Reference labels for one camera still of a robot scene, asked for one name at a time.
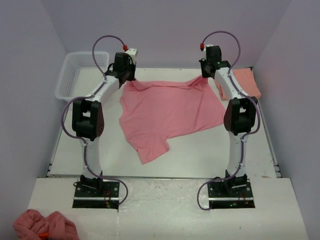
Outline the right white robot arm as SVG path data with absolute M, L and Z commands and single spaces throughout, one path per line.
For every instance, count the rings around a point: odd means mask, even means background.
M 229 160 L 224 179 L 217 178 L 217 182 L 211 183 L 211 187 L 233 197 L 247 185 L 246 144 L 255 125 L 257 99 L 249 97 L 240 86 L 230 63 L 222 60 L 219 46 L 201 43 L 200 50 L 203 52 L 203 57 L 199 60 L 202 76 L 216 80 L 228 100 L 223 124 L 229 134 Z

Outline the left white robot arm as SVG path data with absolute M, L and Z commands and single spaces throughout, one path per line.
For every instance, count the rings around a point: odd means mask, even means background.
M 87 96 L 72 103 L 72 130 L 83 142 L 83 172 L 80 186 L 92 196 L 104 191 L 103 171 L 100 164 L 99 140 L 105 128 L 103 104 L 121 86 L 135 80 L 138 50 L 129 48 L 117 52 L 114 62 L 102 71 L 102 81 Z

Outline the pink t shirt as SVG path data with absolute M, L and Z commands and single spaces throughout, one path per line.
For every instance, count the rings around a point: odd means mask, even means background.
M 202 76 L 184 82 L 130 81 L 120 104 L 120 126 L 142 164 L 167 153 L 170 138 L 220 126 L 226 111 Z

